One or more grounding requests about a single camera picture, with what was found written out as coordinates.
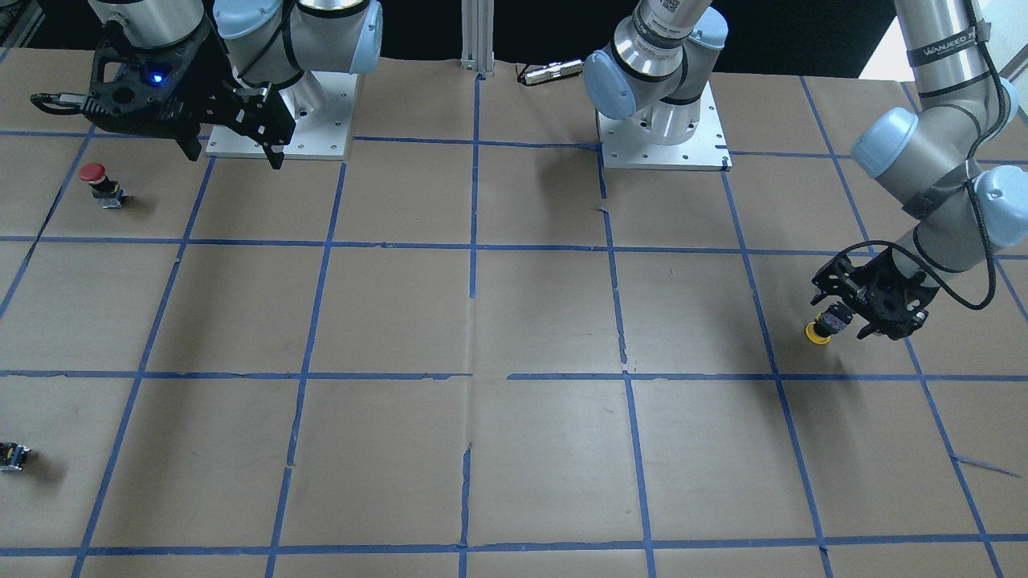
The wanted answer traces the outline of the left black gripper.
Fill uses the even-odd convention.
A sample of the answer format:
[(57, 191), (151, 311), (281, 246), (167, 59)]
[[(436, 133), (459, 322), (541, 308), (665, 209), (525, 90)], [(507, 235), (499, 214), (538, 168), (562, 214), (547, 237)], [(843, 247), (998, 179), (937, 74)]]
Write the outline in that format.
[(918, 332), (939, 288), (924, 284), (928, 275), (918, 266), (914, 266), (912, 277), (905, 275), (896, 257), (895, 250), (886, 249), (862, 266), (847, 255), (832, 257), (811, 279), (816, 289), (811, 306), (830, 295), (841, 297), (867, 320), (858, 332), (859, 340), (871, 334), (902, 340)]

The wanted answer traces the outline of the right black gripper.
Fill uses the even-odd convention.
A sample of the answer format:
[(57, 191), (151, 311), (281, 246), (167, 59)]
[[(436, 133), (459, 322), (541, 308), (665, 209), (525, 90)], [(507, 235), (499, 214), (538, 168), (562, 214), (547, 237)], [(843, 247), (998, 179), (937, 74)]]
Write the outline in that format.
[(210, 21), (157, 49), (133, 47), (120, 22), (104, 23), (80, 112), (107, 132), (173, 140), (190, 161), (201, 155), (201, 124), (228, 127), (259, 145), (273, 169), (296, 129), (270, 83), (238, 88)]

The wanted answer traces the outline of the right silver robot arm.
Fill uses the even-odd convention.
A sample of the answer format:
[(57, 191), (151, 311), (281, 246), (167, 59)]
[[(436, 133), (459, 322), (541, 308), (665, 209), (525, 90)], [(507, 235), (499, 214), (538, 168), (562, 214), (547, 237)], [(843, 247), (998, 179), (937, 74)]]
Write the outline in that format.
[(112, 134), (196, 160), (345, 159), (357, 77), (381, 55), (377, 1), (91, 1), (91, 83), (72, 103)]

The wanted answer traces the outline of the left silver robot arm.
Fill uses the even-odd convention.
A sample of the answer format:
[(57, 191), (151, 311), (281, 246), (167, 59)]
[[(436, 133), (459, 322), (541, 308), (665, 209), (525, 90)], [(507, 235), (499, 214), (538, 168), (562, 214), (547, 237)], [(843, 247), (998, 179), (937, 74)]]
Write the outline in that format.
[(1026, 236), (1026, 171), (984, 169), (974, 158), (1018, 108), (1017, 88), (988, 51), (990, 25), (974, 1), (897, 1), (895, 10), (921, 109), (889, 110), (851, 155), (916, 225), (862, 266), (844, 249), (818, 270), (815, 301), (837, 301), (806, 326), (812, 344), (829, 344), (855, 317), (867, 322), (860, 338), (902, 340), (921, 329), (937, 293), (979, 263), (987, 264), (987, 293), (967, 308), (987, 308), (993, 256)]

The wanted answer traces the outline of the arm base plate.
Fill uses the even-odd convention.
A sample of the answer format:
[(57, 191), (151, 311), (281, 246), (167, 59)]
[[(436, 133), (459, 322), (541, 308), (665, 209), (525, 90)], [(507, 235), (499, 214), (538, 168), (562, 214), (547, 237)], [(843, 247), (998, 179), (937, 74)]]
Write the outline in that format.
[(733, 165), (710, 84), (693, 103), (657, 102), (625, 120), (598, 112), (596, 124), (608, 169), (728, 171)]
[(286, 160), (345, 160), (361, 80), (355, 74), (308, 71), (279, 92), (295, 121), (290, 142), (282, 147)]

